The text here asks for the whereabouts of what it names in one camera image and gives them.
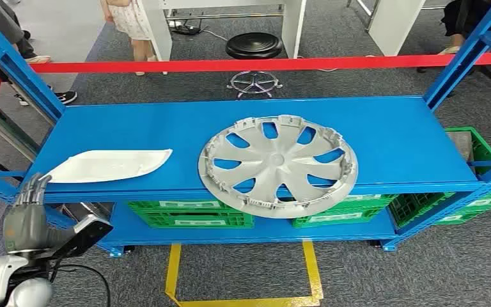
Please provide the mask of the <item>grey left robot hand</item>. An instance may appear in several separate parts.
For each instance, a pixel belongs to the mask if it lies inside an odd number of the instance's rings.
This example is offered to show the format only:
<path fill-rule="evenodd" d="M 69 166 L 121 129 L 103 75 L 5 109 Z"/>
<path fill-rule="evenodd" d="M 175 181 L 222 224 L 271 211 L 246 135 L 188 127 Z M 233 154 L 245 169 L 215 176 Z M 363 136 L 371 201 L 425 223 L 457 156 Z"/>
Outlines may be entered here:
<path fill-rule="evenodd" d="M 82 254 L 73 228 L 54 229 L 47 222 L 44 197 L 50 175 L 34 174 L 4 218 L 3 238 L 8 254 L 28 260 L 57 260 Z"/>

